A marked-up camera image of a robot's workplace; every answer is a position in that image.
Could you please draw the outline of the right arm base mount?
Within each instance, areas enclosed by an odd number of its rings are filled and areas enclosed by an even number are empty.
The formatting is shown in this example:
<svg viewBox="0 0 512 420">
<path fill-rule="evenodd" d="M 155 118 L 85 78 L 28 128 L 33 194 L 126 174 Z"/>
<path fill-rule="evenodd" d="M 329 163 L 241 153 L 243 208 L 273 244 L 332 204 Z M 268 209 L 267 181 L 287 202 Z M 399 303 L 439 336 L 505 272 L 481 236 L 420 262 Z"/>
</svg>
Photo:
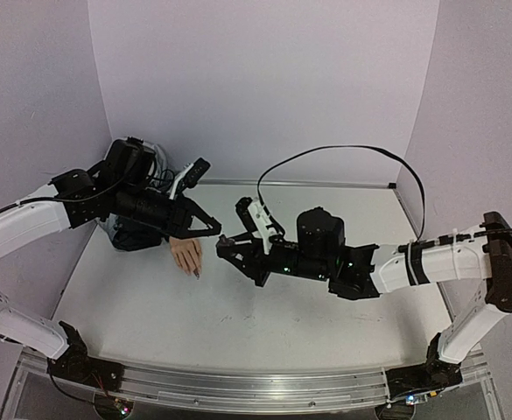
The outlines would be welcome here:
<svg viewBox="0 0 512 420">
<path fill-rule="evenodd" d="M 441 391 L 462 383 L 461 363 L 452 364 L 439 358 L 439 332 L 430 342 L 423 363 L 394 367 L 386 372 L 389 399 L 398 399 L 432 391 Z"/>
</svg>

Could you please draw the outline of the purple nail polish bottle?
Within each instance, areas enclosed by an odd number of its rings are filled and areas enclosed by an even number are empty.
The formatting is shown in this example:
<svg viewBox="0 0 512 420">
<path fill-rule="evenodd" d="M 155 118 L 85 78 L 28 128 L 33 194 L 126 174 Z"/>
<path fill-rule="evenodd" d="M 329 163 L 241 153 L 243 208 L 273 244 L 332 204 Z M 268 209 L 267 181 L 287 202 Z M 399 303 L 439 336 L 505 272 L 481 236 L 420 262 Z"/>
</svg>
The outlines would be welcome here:
<svg viewBox="0 0 512 420">
<path fill-rule="evenodd" d="M 235 241 L 231 238 L 228 238 L 226 235 L 222 234 L 217 243 L 216 243 L 216 248 L 220 249 L 220 248 L 228 248 L 228 247 L 232 247 L 235 245 Z"/>
</svg>

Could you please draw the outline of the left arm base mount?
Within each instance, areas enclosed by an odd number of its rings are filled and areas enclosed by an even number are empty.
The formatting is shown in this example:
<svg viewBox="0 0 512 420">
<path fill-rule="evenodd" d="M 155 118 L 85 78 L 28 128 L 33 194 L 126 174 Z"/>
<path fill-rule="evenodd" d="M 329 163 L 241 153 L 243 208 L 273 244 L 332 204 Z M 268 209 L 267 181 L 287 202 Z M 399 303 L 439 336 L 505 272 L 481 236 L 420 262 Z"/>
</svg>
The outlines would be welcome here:
<svg viewBox="0 0 512 420">
<path fill-rule="evenodd" d="M 118 391 L 123 380 L 123 364 L 90 356 L 80 333 L 64 321 L 59 325 L 66 335 L 68 348 L 59 357 L 47 360 L 48 373 L 108 392 Z"/>
</svg>

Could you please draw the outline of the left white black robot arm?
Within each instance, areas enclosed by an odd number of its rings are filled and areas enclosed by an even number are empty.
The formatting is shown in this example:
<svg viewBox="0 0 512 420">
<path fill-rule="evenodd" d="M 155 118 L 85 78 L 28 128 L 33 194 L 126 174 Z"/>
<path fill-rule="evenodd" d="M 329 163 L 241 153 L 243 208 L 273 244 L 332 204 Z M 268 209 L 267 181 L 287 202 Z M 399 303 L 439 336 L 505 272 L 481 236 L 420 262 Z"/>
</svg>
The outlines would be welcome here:
<svg viewBox="0 0 512 420">
<path fill-rule="evenodd" d="M 221 224 L 184 196 L 208 171 L 198 158 L 173 179 L 169 192 L 157 192 L 156 152 L 143 141 L 115 140 L 99 163 L 54 177 L 34 193 L 0 209 L 0 259 L 51 234 L 75 229 L 111 214 L 144 224 L 178 239 L 215 236 Z M 0 291 L 0 337 L 58 360 L 75 382 L 94 372 L 92 360 L 80 350 L 80 336 L 70 325 L 25 313 Z"/>
</svg>

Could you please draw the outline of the mannequin hand with long nails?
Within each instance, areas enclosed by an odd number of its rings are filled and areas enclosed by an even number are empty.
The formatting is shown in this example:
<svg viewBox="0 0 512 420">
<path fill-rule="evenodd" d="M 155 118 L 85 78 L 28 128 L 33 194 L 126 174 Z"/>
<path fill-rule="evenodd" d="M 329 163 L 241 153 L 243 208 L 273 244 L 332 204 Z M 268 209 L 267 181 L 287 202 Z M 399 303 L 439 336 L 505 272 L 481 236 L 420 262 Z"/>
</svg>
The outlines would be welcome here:
<svg viewBox="0 0 512 420">
<path fill-rule="evenodd" d="M 172 257 L 178 267 L 187 275 L 200 277 L 202 270 L 202 249 L 198 239 L 169 239 Z"/>
</svg>

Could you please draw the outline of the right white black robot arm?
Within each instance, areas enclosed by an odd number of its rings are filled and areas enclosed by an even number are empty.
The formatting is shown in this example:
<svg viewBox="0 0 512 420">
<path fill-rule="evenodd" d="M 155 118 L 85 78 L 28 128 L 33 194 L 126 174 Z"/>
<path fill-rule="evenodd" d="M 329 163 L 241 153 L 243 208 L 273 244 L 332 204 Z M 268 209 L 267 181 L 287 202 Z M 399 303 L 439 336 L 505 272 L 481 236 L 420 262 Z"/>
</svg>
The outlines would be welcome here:
<svg viewBox="0 0 512 420">
<path fill-rule="evenodd" d="M 325 281 L 330 293 L 352 301 L 407 287 L 477 281 L 466 308 L 434 339 L 434 357 L 458 365 L 505 316 L 512 314 L 512 227 L 497 212 L 477 227 L 401 245 L 346 244 L 341 218 L 316 207 L 297 218 L 287 241 L 266 213 L 245 211 L 244 234 L 225 235 L 217 255 L 262 287 L 271 274 Z"/>
</svg>

